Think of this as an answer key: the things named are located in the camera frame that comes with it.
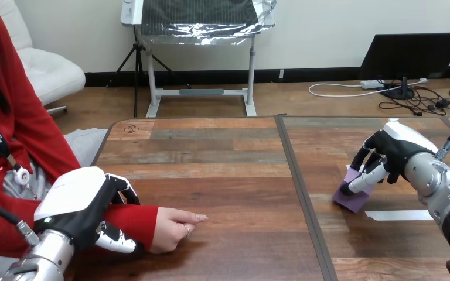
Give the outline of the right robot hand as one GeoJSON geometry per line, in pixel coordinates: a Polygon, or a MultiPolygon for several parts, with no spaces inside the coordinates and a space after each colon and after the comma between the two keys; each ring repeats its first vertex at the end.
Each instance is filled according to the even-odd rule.
{"type": "Polygon", "coordinates": [[[399,123],[388,121],[383,129],[369,136],[354,156],[339,193],[353,196],[384,179],[394,184],[404,177],[411,158],[420,153],[435,155],[438,148],[423,135],[399,123]]]}

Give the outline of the person's hand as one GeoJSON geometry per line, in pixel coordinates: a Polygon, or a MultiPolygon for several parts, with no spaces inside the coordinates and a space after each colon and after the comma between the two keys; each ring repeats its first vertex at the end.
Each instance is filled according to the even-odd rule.
{"type": "Polygon", "coordinates": [[[181,240],[195,231],[199,223],[208,219],[204,214],[159,207],[149,252],[163,254],[174,251],[181,240]]]}

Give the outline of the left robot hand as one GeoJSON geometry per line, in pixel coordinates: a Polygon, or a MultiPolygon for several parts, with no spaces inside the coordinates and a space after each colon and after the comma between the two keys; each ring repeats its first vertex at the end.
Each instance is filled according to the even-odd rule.
{"type": "Polygon", "coordinates": [[[140,204],[125,177],[90,166],[60,176],[35,210],[34,230],[59,232],[77,251],[97,245],[109,251],[133,253],[137,243],[104,218],[112,204],[140,204]]]}

